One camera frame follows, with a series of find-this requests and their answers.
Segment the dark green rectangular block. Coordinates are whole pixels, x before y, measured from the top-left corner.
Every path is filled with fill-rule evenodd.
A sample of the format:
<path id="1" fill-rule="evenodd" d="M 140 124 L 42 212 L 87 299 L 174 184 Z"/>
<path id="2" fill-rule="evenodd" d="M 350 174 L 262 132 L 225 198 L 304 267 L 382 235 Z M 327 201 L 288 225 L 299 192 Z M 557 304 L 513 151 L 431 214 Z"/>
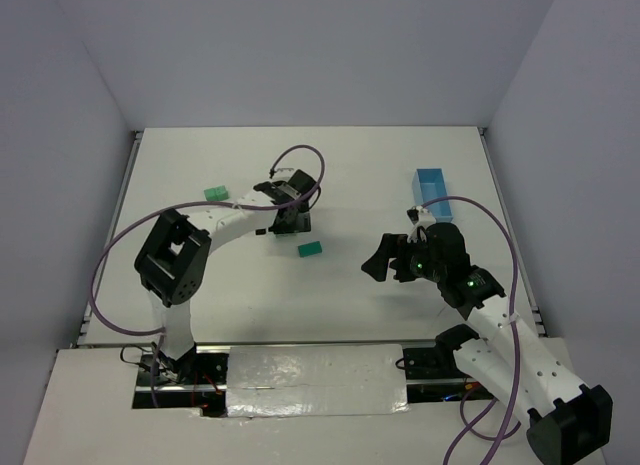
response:
<path id="1" fill-rule="evenodd" d="M 300 258 L 319 255 L 322 252 L 322 245 L 319 241 L 304 243 L 298 246 L 298 255 Z"/>

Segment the blue plastic box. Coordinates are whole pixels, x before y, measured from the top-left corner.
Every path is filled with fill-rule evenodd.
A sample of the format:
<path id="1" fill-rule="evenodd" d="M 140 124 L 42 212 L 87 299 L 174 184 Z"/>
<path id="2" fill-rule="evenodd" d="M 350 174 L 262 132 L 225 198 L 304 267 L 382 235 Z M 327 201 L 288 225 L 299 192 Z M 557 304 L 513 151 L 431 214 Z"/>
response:
<path id="1" fill-rule="evenodd" d="M 417 169 L 412 181 L 412 191 L 417 206 L 447 196 L 443 170 L 441 168 Z M 453 212 L 448 201 L 434 202 L 428 206 L 428 209 L 437 222 L 453 221 Z"/>

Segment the small green cube block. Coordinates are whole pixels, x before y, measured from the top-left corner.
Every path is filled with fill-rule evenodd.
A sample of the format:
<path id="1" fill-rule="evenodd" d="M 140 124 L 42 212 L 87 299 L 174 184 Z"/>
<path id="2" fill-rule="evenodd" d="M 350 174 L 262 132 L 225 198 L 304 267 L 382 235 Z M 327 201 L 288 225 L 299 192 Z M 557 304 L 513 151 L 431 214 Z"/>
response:
<path id="1" fill-rule="evenodd" d="M 215 201 L 218 197 L 218 190 L 216 188 L 209 188 L 204 190 L 203 194 L 207 201 Z"/>

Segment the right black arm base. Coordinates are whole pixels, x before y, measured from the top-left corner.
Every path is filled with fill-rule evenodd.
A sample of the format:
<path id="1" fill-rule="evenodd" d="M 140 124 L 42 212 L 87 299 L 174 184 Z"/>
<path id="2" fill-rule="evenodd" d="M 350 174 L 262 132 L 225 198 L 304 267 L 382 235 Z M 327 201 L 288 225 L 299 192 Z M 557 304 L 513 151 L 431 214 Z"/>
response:
<path id="1" fill-rule="evenodd" d="M 457 325 L 440 333 L 432 345 L 404 347 L 395 366 L 405 374 L 408 402 L 459 402 L 477 382 L 457 368 L 453 352 L 478 337 L 467 325 Z"/>

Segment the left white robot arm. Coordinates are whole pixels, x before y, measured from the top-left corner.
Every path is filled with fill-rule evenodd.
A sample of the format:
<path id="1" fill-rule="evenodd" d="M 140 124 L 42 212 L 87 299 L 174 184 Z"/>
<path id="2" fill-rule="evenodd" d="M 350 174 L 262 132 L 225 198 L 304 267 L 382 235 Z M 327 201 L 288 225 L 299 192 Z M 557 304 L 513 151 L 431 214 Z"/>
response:
<path id="1" fill-rule="evenodd" d="M 209 256 L 247 234 L 311 230 L 309 199 L 319 185 L 302 170 L 284 169 L 258 183 L 231 206 L 185 215 L 161 213 L 134 261 L 161 329 L 158 358 L 178 376 L 193 372 L 196 342 L 190 301 L 202 285 Z"/>

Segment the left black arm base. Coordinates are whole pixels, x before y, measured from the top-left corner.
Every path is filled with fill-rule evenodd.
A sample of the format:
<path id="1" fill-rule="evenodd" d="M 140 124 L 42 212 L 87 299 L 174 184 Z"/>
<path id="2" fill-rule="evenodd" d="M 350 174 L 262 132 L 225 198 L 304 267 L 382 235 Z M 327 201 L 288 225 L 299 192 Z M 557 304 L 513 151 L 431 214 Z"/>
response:
<path id="1" fill-rule="evenodd" d="M 179 378 L 160 361 L 151 378 L 153 351 L 149 347 L 125 345 L 119 351 L 122 363 L 134 367 L 132 408 L 198 409 L 205 417 L 227 415 L 226 384 L 228 353 L 205 352 L 196 357 L 191 374 Z"/>

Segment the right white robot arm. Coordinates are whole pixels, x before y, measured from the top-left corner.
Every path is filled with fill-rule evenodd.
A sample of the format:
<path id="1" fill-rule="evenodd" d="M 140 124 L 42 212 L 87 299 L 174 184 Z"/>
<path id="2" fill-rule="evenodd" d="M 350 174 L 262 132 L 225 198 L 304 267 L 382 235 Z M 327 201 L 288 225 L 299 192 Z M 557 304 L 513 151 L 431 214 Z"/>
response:
<path id="1" fill-rule="evenodd" d="M 362 271 L 383 282 L 394 272 L 401 283 L 437 285 L 463 318 L 438 336 L 454 366 L 501 401 L 526 432 L 543 464 L 575 464 L 610 440 L 613 399 L 588 386 L 554 356 L 538 333 L 510 309 L 499 282 L 472 264 L 452 223 L 418 225 L 409 235 L 382 236 Z"/>

